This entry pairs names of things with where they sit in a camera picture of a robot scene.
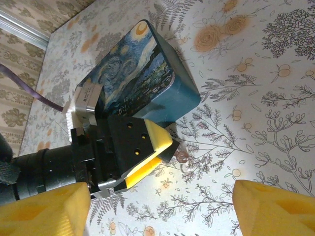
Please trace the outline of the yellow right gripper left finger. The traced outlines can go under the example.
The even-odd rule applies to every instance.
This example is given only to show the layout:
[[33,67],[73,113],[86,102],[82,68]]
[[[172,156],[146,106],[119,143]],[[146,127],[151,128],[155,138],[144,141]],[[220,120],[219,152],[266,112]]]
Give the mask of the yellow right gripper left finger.
[[0,236],[83,236],[90,209],[85,182],[0,206]]

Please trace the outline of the small key with ring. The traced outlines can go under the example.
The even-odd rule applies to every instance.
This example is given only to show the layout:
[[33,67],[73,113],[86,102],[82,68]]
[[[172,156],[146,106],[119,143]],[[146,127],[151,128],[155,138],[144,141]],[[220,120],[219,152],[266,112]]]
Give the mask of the small key with ring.
[[180,169],[182,173],[187,173],[191,171],[191,162],[189,154],[186,151],[176,151],[175,157],[177,162],[180,164]]

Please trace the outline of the aluminium frame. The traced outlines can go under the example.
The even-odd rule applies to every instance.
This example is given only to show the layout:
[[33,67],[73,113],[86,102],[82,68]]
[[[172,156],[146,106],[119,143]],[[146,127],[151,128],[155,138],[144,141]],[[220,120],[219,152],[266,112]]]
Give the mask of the aluminium frame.
[[48,36],[2,10],[0,10],[0,28],[42,50],[47,49]]

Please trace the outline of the starry night tin box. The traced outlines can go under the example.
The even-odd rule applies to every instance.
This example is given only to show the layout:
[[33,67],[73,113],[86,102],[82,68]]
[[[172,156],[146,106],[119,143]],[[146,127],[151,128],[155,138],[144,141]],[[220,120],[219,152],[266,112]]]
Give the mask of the starry night tin box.
[[200,103],[174,48],[139,21],[79,83],[102,86],[99,113],[149,119],[167,127]]

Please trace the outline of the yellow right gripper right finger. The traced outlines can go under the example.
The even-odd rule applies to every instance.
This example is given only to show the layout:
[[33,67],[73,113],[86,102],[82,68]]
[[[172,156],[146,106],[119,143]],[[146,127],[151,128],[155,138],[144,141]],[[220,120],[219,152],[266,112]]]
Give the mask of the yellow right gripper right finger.
[[243,236],[315,236],[315,197],[237,180],[232,201]]

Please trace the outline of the floral patterned table mat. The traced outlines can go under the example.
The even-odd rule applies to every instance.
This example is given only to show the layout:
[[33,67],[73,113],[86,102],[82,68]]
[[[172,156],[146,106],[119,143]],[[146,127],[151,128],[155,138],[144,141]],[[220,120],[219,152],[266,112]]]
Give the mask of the floral patterned table mat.
[[25,0],[53,24],[38,91],[63,105],[139,20],[190,71],[201,102],[169,127],[189,154],[95,200],[84,236],[242,236],[232,188],[315,197],[315,0]]

